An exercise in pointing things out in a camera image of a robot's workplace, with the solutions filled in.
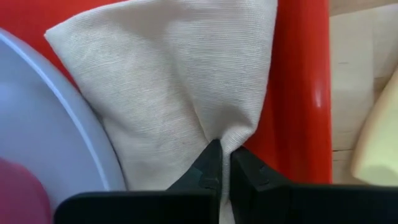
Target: fabric fold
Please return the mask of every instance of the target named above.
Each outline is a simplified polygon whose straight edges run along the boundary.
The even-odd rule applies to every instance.
[[[219,138],[229,155],[266,94],[277,0],[133,0],[82,12],[45,38],[99,114],[131,190],[166,189]]]

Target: pink object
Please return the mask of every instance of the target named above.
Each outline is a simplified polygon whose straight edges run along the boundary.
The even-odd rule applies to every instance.
[[[23,166],[0,158],[0,223],[51,224],[42,184]]]

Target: wooden surface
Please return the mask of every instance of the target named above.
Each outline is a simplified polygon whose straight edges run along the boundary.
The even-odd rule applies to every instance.
[[[335,183],[358,183],[349,174],[352,151],[366,116],[398,66],[398,4],[361,10],[386,2],[392,1],[330,3],[334,14],[353,11],[330,17]]]

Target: yellow sponge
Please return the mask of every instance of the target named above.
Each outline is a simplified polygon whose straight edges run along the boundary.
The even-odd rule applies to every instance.
[[[354,177],[398,186],[398,69],[374,105],[354,153]]]

